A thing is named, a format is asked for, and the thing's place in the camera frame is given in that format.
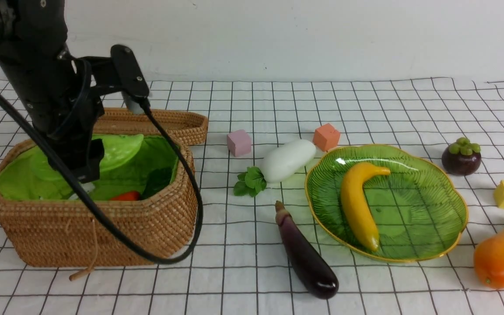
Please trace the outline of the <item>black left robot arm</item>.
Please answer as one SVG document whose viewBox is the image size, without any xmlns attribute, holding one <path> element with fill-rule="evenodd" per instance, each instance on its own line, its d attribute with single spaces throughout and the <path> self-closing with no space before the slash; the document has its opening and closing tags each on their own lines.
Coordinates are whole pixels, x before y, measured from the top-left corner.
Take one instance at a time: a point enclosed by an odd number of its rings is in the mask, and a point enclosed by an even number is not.
<svg viewBox="0 0 504 315">
<path fill-rule="evenodd" d="M 63 0 L 0 0 L 0 68 L 31 118 L 13 119 L 43 141 L 80 182 L 100 178 L 102 141 L 93 129 L 104 108 L 92 96 L 91 66 L 70 55 Z"/>
</svg>

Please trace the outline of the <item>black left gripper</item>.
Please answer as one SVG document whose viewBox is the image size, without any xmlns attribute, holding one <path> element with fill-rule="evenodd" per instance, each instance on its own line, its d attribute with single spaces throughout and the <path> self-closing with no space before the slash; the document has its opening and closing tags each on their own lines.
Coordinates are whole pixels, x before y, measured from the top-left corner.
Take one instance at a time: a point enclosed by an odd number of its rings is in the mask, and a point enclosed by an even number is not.
<svg viewBox="0 0 504 315">
<path fill-rule="evenodd" d="M 73 109 L 52 131 L 42 137 L 81 183 L 100 178 L 105 149 L 102 139 L 93 138 L 93 129 L 104 114 L 100 96 L 73 100 Z"/>
</svg>

